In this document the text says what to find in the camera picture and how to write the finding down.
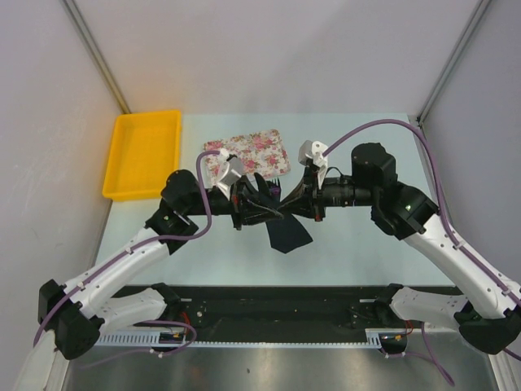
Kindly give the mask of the silver table knife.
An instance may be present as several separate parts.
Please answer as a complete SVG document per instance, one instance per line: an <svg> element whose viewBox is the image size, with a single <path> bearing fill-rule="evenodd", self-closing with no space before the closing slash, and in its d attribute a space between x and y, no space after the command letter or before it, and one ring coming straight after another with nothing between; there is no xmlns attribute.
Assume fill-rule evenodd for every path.
<svg viewBox="0 0 521 391"><path fill-rule="evenodd" d="M268 183L265 181L265 179L257 172L254 173L254 178L256 180L258 192L260 194L262 194L263 196L266 196L270 199L271 198L270 187L269 187Z"/></svg>

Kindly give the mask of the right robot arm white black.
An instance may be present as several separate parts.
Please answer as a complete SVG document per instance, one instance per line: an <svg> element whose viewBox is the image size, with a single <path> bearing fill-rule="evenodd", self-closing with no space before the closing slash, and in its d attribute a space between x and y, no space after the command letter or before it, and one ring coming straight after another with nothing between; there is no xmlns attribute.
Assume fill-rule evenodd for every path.
<svg viewBox="0 0 521 391"><path fill-rule="evenodd" d="M399 182L395 157L379 143L363 143L352 150L351 174L329 178L325 151L318 141L300 147L304 174L282 201L282 211L320 222L328 207L368 206L384 234L419 251L459 290L450 296L392 283L375 300L377 320L385 327L402 319L445 327L486 354L498 354L514 342L520 334L520 305L511 294L519 284L444 226L438 205L424 192Z"/></svg>

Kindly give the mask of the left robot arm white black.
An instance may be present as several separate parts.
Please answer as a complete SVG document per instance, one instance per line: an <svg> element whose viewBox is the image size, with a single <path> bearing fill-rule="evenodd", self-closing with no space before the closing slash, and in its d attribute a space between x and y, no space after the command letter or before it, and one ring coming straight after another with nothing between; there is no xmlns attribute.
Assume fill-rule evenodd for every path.
<svg viewBox="0 0 521 391"><path fill-rule="evenodd" d="M120 299L114 295L146 267L208 232L192 217L229 215L235 228L277 221L282 217L277 210L280 193L278 180L260 174L250 180L232 168L211 188L189 170L173 172L159 208L117 254L66 283L50 279L40 287L37 336L53 335L55 348L73 360L111 331L136 323L175 323L179 298L164 283Z"/></svg>

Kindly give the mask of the iridescent green fork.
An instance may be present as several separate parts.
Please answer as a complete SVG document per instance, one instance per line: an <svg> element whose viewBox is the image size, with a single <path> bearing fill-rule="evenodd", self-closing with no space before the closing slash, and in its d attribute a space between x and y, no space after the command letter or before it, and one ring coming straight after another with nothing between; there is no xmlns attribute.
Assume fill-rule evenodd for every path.
<svg viewBox="0 0 521 391"><path fill-rule="evenodd" d="M270 196L277 202L281 200L282 187L279 178L273 178L268 181Z"/></svg>

